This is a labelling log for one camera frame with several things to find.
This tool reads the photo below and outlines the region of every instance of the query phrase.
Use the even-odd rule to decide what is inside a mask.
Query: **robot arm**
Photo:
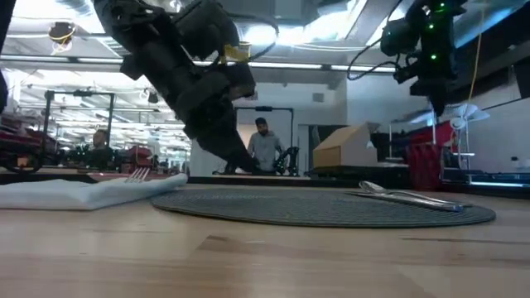
[[[131,55],[121,71],[145,75],[185,124],[185,133],[216,156],[244,171],[257,170],[236,130],[232,100],[253,95],[255,82],[245,62],[218,64],[224,48],[239,45],[234,22],[215,0],[196,0],[168,14],[143,0],[94,0],[105,31]],[[199,67],[214,52],[212,65]]]

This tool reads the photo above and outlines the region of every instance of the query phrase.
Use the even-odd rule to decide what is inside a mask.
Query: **round placemat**
[[[491,209],[424,209],[340,192],[314,190],[176,190],[152,198],[160,209],[250,223],[333,228],[426,228],[478,224]]]

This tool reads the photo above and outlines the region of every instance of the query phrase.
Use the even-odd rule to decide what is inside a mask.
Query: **desk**
[[[439,197],[480,203],[499,218],[369,230],[202,219],[147,201],[93,212],[0,210],[0,296],[528,297],[530,202]]]

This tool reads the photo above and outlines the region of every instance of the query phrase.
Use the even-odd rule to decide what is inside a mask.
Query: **folded napkin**
[[[88,184],[66,180],[22,182],[0,186],[0,209],[93,210],[146,199],[187,182],[184,174],[164,180],[125,183],[119,178]]]

